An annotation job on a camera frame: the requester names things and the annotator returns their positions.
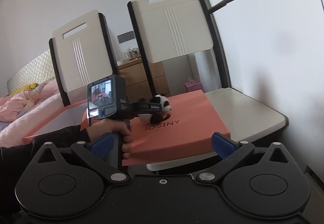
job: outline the yellow pillow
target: yellow pillow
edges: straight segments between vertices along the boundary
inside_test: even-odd
[[[25,91],[25,90],[33,90],[33,89],[35,89],[37,86],[38,86],[37,83],[32,83],[32,84],[29,84],[29,85],[23,86],[22,88],[15,90],[15,91],[14,91],[13,93],[11,93],[9,96],[16,95],[17,93],[19,93],[19,92],[23,92],[23,91]]]

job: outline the quilted headboard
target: quilted headboard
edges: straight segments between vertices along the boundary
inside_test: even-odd
[[[7,81],[8,93],[10,94],[25,85],[31,83],[40,84],[52,78],[55,78],[55,73],[50,50],[47,50]]]

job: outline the finger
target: finger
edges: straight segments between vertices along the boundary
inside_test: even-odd
[[[127,144],[130,144],[133,142],[133,137],[132,136],[124,136],[124,142]]]
[[[130,144],[123,144],[121,146],[121,151],[123,153],[130,153],[132,151],[132,146]]]
[[[125,160],[129,159],[130,157],[131,157],[131,154],[130,154],[130,153],[125,153],[125,154],[123,154],[123,158],[124,158]]]
[[[127,129],[126,123],[123,121],[115,120],[111,125],[112,125],[111,129],[114,132],[119,132],[123,136],[129,136],[131,134],[131,132]]]

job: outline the black sleeve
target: black sleeve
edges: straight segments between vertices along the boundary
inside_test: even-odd
[[[57,148],[70,147],[77,141],[90,142],[86,129],[80,132],[80,125],[39,135],[28,145],[10,148],[0,147],[0,214],[11,215],[20,210],[15,195],[15,186],[27,165],[46,142],[51,141]]]

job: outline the wooden cabinet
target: wooden cabinet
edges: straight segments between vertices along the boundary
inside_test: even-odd
[[[162,62],[149,64],[153,82],[158,94],[170,97],[170,90],[164,73]],[[120,65],[119,72],[126,79],[126,92],[129,102],[133,103],[140,98],[152,98],[150,86],[141,59],[135,59]]]

